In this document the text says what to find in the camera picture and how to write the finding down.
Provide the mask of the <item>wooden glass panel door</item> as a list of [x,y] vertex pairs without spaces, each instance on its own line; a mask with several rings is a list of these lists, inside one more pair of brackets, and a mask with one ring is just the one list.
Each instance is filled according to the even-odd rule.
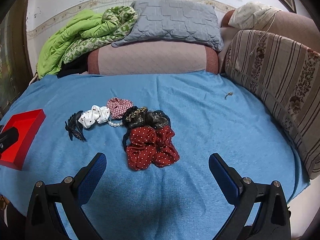
[[33,77],[27,48],[28,0],[16,0],[1,21],[1,117]]

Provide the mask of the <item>small metal trinket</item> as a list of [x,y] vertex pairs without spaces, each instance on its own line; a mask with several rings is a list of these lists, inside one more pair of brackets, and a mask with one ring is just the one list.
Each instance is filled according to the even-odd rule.
[[226,100],[228,96],[232,96],[233,95],[233,92],[228,92],[225,96],[224,96],[224,99]]

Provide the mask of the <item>pink bolster cushion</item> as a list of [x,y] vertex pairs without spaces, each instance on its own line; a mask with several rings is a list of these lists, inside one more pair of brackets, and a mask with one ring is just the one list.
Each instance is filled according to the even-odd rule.
[[89,74],[181,74],[205,70],[217,74],[214,49],[185,42],[137,42],[114,48],[101,47],[88,56]]

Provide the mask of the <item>red tray box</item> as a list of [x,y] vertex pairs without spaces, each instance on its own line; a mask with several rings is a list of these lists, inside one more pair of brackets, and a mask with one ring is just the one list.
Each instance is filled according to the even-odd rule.
[[14,114],[5,124],[2,132],[11,127],[18,129],[18,142],[14,143],[5,152],[1,153],[1,165],[21,170],[31,143],[35,138],[46,115],[42,109]]

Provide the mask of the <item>grey quilted pillow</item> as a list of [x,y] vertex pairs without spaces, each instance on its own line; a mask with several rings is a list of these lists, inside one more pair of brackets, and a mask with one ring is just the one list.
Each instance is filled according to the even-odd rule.
[[131,32],[113,47],[142,41],[181,41],[220,52],[223,39],[212,5],[179,0],[136,0],[131,6],[138,19]]

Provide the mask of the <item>red gingham scrunchie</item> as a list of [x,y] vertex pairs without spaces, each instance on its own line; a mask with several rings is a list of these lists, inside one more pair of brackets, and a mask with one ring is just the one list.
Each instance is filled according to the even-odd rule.
[[124,113],[131,107],[133,102],[127,99],[111,98],[107,101],[106,105],[111,112],[112,119],[121,119]]

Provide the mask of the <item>green quilted blanket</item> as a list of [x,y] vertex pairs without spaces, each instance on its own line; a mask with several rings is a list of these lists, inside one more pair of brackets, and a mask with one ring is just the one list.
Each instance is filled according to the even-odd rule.
[[130,6],[111,7],[103,13],[82,10],[44,43],[36,65],[38,77],[55,75],[63,64],[123,39],[137,19]]

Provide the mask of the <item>white floral pillow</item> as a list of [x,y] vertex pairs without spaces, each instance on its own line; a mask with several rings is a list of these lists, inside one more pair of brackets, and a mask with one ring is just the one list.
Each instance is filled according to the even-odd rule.
[[237,29],[263,30],[272,25],[279,11],[271,5],[248,2],[233,11],[228,25]]

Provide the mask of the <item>black hair claw clip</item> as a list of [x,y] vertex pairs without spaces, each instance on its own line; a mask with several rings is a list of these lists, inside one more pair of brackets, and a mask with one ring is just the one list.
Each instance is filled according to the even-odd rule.
[[80,141],[86,141],[83,134],[83,125],[78,121],[81,117],[83,111],[78,111],[70,116],[70,118],[65,121],[65,130],[68,132],[69,138],[72,141],[75,137]]

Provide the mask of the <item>red polka dot scrunchie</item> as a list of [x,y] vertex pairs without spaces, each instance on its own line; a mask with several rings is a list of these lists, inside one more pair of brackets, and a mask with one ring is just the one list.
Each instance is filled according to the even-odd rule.
[[180,156],[172,143],[174,136],[169,125],[158,129],[144,126],[131,130],[130,143],[125,150],[129,168],[146,170],[151,164],[163,168],[179,161]]

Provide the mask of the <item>blue terry bed cover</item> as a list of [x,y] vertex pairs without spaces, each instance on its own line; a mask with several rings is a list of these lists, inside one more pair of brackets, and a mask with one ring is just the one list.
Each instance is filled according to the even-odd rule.
[[[233,95],[225,100],[228,92]],[[115,96],[169,116],[177,163],[131,170],[123,127],[94,125],[84,131],[86,141],[70,140],[65,121],[73,113],[103,106]],[[38,180],[59,183],[102,152],[107,168],[83,209],[104,239],[212,239],[233,209],[209,170],[212,153],[256,183],[278,180],[287,200],[309,185],[296,149],[264,105],[229,79],[205,71],[48,75],[27,88],[2,123],[35,109],[46,118],[23,168],[1,167],[1,194],[26,214]]]

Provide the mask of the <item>white dotted scrunchie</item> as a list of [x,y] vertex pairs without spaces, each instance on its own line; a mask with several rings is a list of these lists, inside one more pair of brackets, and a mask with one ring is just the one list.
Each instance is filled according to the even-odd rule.
[[89,129],[93,124],[103,124],[108,121],[111,111],[107,106],[99,107],[93,105],[88,111],[83,112],[78,118],[78,122],[82,124],[85,129]]

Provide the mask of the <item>striped floral cushion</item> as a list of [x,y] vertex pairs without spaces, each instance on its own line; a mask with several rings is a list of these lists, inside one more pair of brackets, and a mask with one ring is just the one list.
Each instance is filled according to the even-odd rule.
[[310,179],[319,176],[319,53],[273,33],[241,30],[226,75],[259,98],[295,144]]

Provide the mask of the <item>black sheer scrunchie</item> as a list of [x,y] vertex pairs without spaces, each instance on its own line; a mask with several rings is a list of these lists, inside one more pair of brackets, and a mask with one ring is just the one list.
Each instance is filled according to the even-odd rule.
[[154,129],[171,126],[170,118],[163,111],[150,111],[147,107],[133,106],[124,113],[121,120],[123,126],[127,128],[122,141],[124,150],[127,148],[127,140],[133,129],[144,126],[150,126]]

